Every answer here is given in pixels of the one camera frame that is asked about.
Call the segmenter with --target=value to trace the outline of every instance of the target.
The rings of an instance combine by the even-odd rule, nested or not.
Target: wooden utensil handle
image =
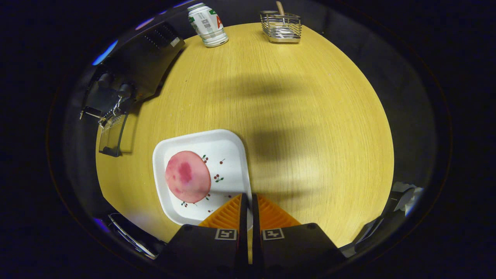
[[[282,8],[282,4],[280,1],[276,1],[276,4],[277,4],[277,8],[279,9],[279,13],[281,15],[284,15],[284,9]]]

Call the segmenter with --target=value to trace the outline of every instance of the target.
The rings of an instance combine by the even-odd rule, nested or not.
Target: can label
[[[199,12],[189,17],[189,22],[196,33],[205,41],[224,33],[224,26],[217,13],[210,9],[208,12]]]

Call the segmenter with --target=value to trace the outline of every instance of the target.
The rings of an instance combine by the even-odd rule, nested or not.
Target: red letter
[[[222,24],[222,22],[220,21],[220,18],[219,16],[217,16],[217,29],[220,28],[220,25]]]

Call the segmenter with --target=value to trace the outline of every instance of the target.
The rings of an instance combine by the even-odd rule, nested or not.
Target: yellow tabletop
[[[391,131],[374,89],[343,52],[305,26],[299,44],[268,42],[260,23],[225,30],[229,42],[216,48],[198,36],[185,40],[160,95],[128,117],[122,156],[97,148],[104,197],[168,242],[180,226],[157,196],[155,146],[228,129],[245,145],[253,192],[301,223],[317,223],[337,247],[350,243],[382,212],[393,177]]]

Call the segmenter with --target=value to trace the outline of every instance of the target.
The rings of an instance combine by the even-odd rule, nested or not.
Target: orange gripper pad
[[[269,199],[259,194],[257,194],[257,197],[260,231],[301,225],[300,222]]]
[[[220,229],[240,229],[241,194],[219,207],[198,226]]]

